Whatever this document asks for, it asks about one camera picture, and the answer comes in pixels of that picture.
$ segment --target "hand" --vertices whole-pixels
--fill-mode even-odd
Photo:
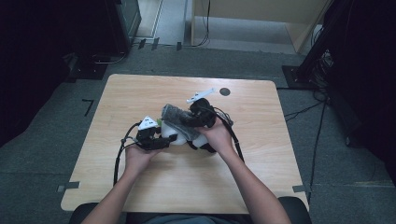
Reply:
[[[212,146],[219,154],[224,155],[233,151],[233,143],[228,130],[225,128],[221,119],[216,118],[215,124],[211,128],[199,127],[196,131],[203,134],[210,146]]]
[[[124,173],[132,173],[140,175],[149,166],[151,158],[153,158],[162,150],[146,151],[136,145],[125,148],[125,171]]]

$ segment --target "black cable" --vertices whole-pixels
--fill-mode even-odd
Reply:
[[[311,72],[311,82],[321,88],[326,88],[328,86],[328,82],[326,81],[325,77],[329,74],[329,69],[332,67],[332,57],[327,54],[328,51],[326,50],[320,59],[315,60],[315,66]]]
[[[123,53],[123,55],[121,56],[121,58],[119,58],[118,60],[113,61],[113,62],[105,62],[105,63],[96,62],[96,61],[93,61],[93,62],[94,62],[94,63],[97,63],[97,64],[113,64],[113,63],[119,63],[120,61],[122,61],[122,59],[125,58],[125,56],[126,56],[126,53]]]
[[[319,103],[317,103],[317,104],[315,104],[315,105],[311,105],[311,106],[309,106],[309,107],[307,107],[307,108],[305,108],[305,109],[303,109],[303,110],[300,110],[300,111],[293,112],[293,113],[290,113],[290,114],[285,115],[284,117],[288,117],[288,116],[294,115],[293,117],[291,117],[291,118],[289,118],[289,119],[286,119],[286,122],[288,122],[288,121],[291,120],[291,119],[295,119],[299,114],[305,113],[306,111],[308,111],[308,110],[310,110],[310,109],[314,108],[315,106],[320,105],[320,104],[322,104],[322,103],[323,103],[323,102],[319,102]]]
[[[203,18],[204,27],[206,28],[206,34],[204,36],[204,39],[198,45],[193,45],[191,47],[193,47],[193,48],[201,47],[202,45],[204,45],[206,43],[207,40],[209,40],[209,42],[210,42],[210,39],[209,39],[209,15],[210,15],[210,0],[207,5],[206,23],[205,23],[205,19]]]
[[[321,131],[322,123],[323,123],[323,117],[324,117],[325,108],[326,108],[326,104],[323,104],[323,108],[322,108],[322,112],[321,112],[321,116],[320,116],[319,127],[318,127],[318,132],[317,132],[317,138],[315,140],[314,155],[312,157],[311,179],[309,181],[309,188],[311,188],[311,191],[312,191],[312,184],[314,183],[318,141],[319,141],[320,131]],[[312,195],[312,192],[308,192],[308,204],[311,203],[311,195]]]
[[[210,110],[210,109],[208,109],[208,108],[201,107],[201,106],[198,106],[198,107],[201,108],[201,109],[204,109],[204,110],[209,111],[210,113],[214,114],[216,117],[218,117],[218,118],[221,120],[221,122],[224,124],[225,128],[227,129],[227,131],[230,133],[231,138],[233,139],[233,144],[235,145],[236,152],[238,153],[239,158],[240,158],[243,162],[245,162],[244,155],[242,154],[241,147],[239,146],[239,140],[238,140],[238,138],[236,137],[235,133],[233,132],[233,128],[231,127],[229,121],[226,120],[226,119],[224,119],[220,114],[216,113],[216,112],[213,111],[213,110]],[[224,114],[224,116],[226,116],[227,119],[229,119],[228,114],[226,114],[226,113],[224,113],[224,112],[222,112],[222,113]]]
[[[138,46],[139,43],[133,43],[133,44],[132,44],[132,47]],[[154,44],[153,44],[153,43],[145,43],[145,46],[146,46],[146,45],[151,46],[151,45],[154,45]],[[171,44],[157,44],[157,46],[159,46],[159,47],[169,47],[169,48],[176,48],[176,47],[177,47],[177,45],[171,45]],[[186,46],[184,46],[184,45],[182,45],[182,48],[183,48],[183,49],[195,49],[195,48],[198,48],[198,47],[201,47],[201,46],[198,46],[198,45],[193,45],[193,46],[191,46],[191,45],[186,45]]]
[[[221,109],[219,109],[217,107],[213,106],[213,108],[219,110],[225,116],[225,118],[227,119],[228,123],[231,124],[232,121],[231,121],[231,118],[230,118],[229,114],[225,113],[224,111],[222,111]]]
[[[129,137],[129,133],[131,132],[131,130],[132,130],[134,127],[138,126],[140,123],[141,123],[141,122],[134,124],[134,125],[128,130],[128,132],[125,134],[125,137],[121,139],[121,146],[120,146],[119,154],[117,155],[116,164],[115,164],[115,166],[114,166],[113,186],[116,185],[116,184],[117,184],[117,181],[119,180],[119,166],[120,166],[120,156],[121,156],[121,153],[122,153],[122,151],[123,151],[125,148],[127,148],[127,147],[130,146],[130,145],[132,145],[132,144],[130,144],[130,145],[128,145],[128,146],[125,147],[124,145],[125,145],[126,139],[127,139],[127,138],[130,138],[130,137]]]

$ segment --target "wooden table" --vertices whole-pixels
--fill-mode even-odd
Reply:
[[[206,99],[229,113],[246,165],[277,197],[295,196],[307,206],[282,108],[271,81],[199,77],[112,75],[96,109],[92,125],[67,189],[63,210],[100,202],[112,188],[120,140],[146,115],[161,117],[165,104],[187,110],[196,91],[217,91]],[[231,94],[223,96],[221,88]],[[121,158],[120,173],[124,170]],[[218,154],[171,146],[157,155],[135,183],[124,211],[164,213],[246,214],[248,210],[225,162]]]

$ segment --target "black device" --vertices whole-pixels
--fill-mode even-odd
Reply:
[[[195,101],[190,111],[192,116],[182,120],[186,126],[211,128],[216,122],[216,111],[205,98]]]
[[[157,127],[139,130],[136,145],[145,150],[157,150],[169,147],[169,144],[177,139],[177,134],[172,134],[168,138],[155,138],[154,134],[160,132],[161,128]]]
[[[130,145],[125,146],[125,143],[128,138],[133,139],[131,136],[129,136],[129,134],[131,133],[134,127],[139,126],[141,123],[142,121],[134,124],[125,134],[124,138],[121,139],[120,150],[119,150],[119,154],[117,155],[116,164],[114,167],[113,185],[116,185],[119,179],[119,165],[120,165],[121,153],[125,148],[130,146]],[[158,150],[169,147],[170,143],[177,139],[177,134],[172,134],[168,138],[155,138],[154,135],[160,132],[161,132],[161,128],[159,127],[151,127],[151,128],[139,130],[136,134],[137,142],[134,142],[133,144],[136,144],[137,146],[139,146],[144,150],[151,151],[151,150]]]
[[[190,111],[192,113],[191,118],[183,119],[181,122],[189,127],[207,127],[211,128],[216,123],[216,118],[219,118],[221,122],[224,124],[227,131],[230,133],[231,138],[236,147],[236,151],[238,152],[239,158],[245,162],[244,156],[242,154],[241,147],[239,146],[238,138],[233,132],[233,122],[231,121],[228,114],[224,113],[220,110],[221,113],[217,113],[215,111],[215,107],[212,106],[209,101],[205,98],[201,98],[190,106]]]
[[[326,92],[344,126],[346,144],[367,147],[385,163],[396,185],[395,10],[392,0],[333,1],[304,62],[298,69],[289,67],[293,78],[288,84],[297,88],[296,82],[310,79],[327,50],[333,64],[324,76]]]
[[[70,78],[101,79],[110,57],[126,56],[141,22],[137,0],[44,0],[78,56]]]

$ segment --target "finger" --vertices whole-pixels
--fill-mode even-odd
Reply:
[[[207,131],[207,128],[205,128],[205,127],[198,127],[198,128],[194,128],[194,129],[198,133],[202,133],[202,134],[205,134],[205,132]]]
[[[152,150],[152,151],[150,151],[149,154],[151,157],[154,157],[155,155],[157,155],[160,152],[163,152],[163,149]]]
[[[213,126],[218,126],[221,124],[223,124],[223,121],[220,118],[216,117],[216,122],[215,122],[215,125],[213,125]]]
[[[139,147],[135,144],[131,144],[131,145],[127,146],[125,149],[130,149],[130,148],[139,148]]]

